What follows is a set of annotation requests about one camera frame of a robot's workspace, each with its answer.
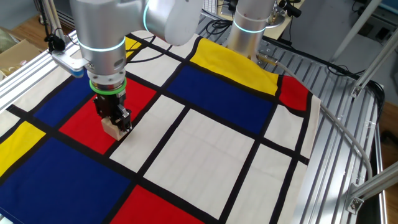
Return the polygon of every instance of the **blue square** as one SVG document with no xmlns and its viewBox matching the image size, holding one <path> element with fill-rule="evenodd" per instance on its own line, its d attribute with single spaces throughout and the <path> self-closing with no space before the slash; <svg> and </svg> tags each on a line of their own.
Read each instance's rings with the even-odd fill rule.
<svg viewBox="0 0 398 224">
<path fill-rule="evenodd" d="M 272 103 L 191 66 L 181 69 L 169 92 L 253 133 L 260 133 Z"/>
<path fill-rule="evenodd" d="M 84 98 L 92 93 L 87 75 L 76 78 L 65 88 L 48 100 L 36 113 L 35 117 L 54 127 Z"/>
<path fill-rule="evenodd" d="M 52 138 L 0 186 L 0 212 L 15 223 L 101 223 L 129 184 Z"/>
</svg>

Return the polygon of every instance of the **mondrian pattern cloth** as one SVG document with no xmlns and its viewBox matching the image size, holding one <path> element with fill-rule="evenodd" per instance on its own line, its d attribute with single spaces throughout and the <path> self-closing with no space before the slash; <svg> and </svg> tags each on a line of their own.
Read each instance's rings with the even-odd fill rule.
<svg viewBox="0 0 398 224">
<path fill-rule="evenodd" d="M 61 68 L 0 114 L 0 213 L 14 223 L 290 223 L 320 100 L 195 36 L 126 38 L 134 129 L 103 132 Z"/>
</svg>

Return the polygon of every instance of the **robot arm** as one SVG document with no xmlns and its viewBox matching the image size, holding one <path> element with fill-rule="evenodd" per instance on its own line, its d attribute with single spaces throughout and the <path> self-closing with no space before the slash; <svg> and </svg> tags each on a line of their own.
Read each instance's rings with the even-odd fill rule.
<svg viewBox="0 0 398 224">
<path fill-rule="evenodd" d="M 172 45 L 188 42 L 197 27 L 202 0 L 71 0 L 83 63 L 62 54 L 55 61 L 76 76 L 86 71 L 97 93 L 97 113 L 117 127 L 120 139 L 131 127 L 126 99 L 124 36 L 148 30 Z"/>
</svg>

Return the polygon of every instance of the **green ring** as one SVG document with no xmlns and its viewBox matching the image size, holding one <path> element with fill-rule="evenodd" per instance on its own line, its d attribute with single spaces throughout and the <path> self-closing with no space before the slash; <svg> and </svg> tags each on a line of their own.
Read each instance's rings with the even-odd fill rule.
<svg viewBox="0 0 398 224">
<path fill-rule="evenodd" d="M 123 85 L 120 87 L 120 88 L 117 88 L 117 89 L 115 89 L 115 90 L 99 90 L 99 89 L 97 89 L 97 88 L 95 88 L 95 86 L 93 85 L 93 83 L 91 82 L 91 80 L 88 80 L 88 82 L 90 83 L 90 88 L 94 91 L 94 92 L 96 92 L 96 93 L 98 93 L 98 94 L 101 94 L 101 95 L 113 95 L 113 94 L 118 94 L 118 93 L 120 93 L 121 91 L 123 91 L 125 88 L 126 88 L 126 85 L 127 85 L 127 78 L 124 78 L 124 83 L 123 83 Z"/>
</svg>

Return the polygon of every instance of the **yellow square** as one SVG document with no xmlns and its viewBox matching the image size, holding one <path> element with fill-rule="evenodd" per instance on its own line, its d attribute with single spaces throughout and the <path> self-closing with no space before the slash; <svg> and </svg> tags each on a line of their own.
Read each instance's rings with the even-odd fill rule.
<svg viewBox="0 0 398 224">
<path fill-rule="evenodd" d="M 126 37 L 126 50 L 134 50 L 141 46 L 141 43 Z M 130 56 L 134 51 L 126 52 L 126 57 Z"/>
<path fill-rule="evenodd" d="M 15 132 L 0 144 L 0 176 L 31 149 L 45 133 L 24 121 Z"/>
<path fill-rule="evenodd" d="M 226 47 L 202 38 L 191 62 L 249 88 L 275 96 L 278 75 Z"/>
</svg>

